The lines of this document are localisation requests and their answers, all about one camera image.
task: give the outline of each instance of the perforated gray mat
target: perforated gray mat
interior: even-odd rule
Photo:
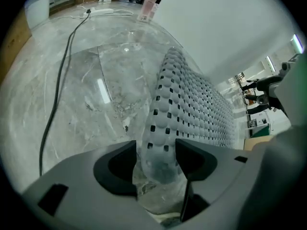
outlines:
[[[142,169],[151,180],[170,183],[182,172],[175,156],[176,138],[233,148],[235,124],[230,103],[190,70],[181,50],[173,47],[161,66],[139,151]]]

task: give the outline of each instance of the gray marble surface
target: gray marble surface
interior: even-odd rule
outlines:
[[[43,157],[46,172],[84,151],[135,139],[140,144],[157,74],[165,53],[178,42],[154,23],[136,20],[138,4],[92,3],[86,7],[126,9],[133,16],[96,16],[82,25],[66,58],[58,110]],[[0,87],[1,158],[18,191],[38,178],[41,138],[54,99],[57,72],[69,34],[84,9],[73,7],[35,28]],[[192,70],[200,73],[186,54]],[[97,80],[103,79],[111,102],[105,104]],[[170,185],[149,182],[134,169],[139,202],[150,212],[180,212],[186,180]]]

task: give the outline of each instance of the ceiling light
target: ceiling light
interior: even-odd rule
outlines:
[[[297,47],[299,53],[302,54],[302,53],[303,53],[303,47],[302,47],[300,41],[298,40],[298,37],[297,37],[296,34],[294,34],[293,40],[294,40],[294,42],[295,42],[295,45],[296,45],[296,47]]]
[[[272,70],[273,70],[273,71],[276,71],[275,68],[274,68],[274,66],[273,66],[273,63],[271,62],[270,57],[267,56],[267,60],[268,60],[268,62],[269,62],[269,64],[270,64],[270,67],[272,68]]]

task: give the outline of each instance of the white power strip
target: white power strip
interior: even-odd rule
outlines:
[[[114,13],[113,9],[101,9],[101,10],[96,10],[95,8],[91,8],[91,14],[90,16],[96,16],[96,15],[102,15],[102,14],[112,14]],[[87,13],[83,13],[83,18],[87,17]]]

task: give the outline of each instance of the fluorescent light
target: fluorescent light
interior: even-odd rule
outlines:
[[[103,80],[102,79],[97,79],[97,83],[98,83],[98,86],[99,86],[99,90],[100,90],[102,99],[104,100],[104,103],[105,104],[109,103],[110,102],[110,97],[109,97],[109,95],[106,92],[106,87],[105,87],[105,84],[104,84]]]
[[[267,60],[268,60],[268,62],[269,62],[269,64],[270,64],[270,67],[272,68],[272,70],[275,71],[275,68],[274,68],[274,66],[273,66],[273,63],[271,62],[270,57],[267,56]]]
[[[296,34],[294,34],[293,39],[294,39],[294,42],[296,44],[296,47],[298,48],[299,53],[302,54],[303,53],[303,47],[302,47],[300,41],[298,40]]]

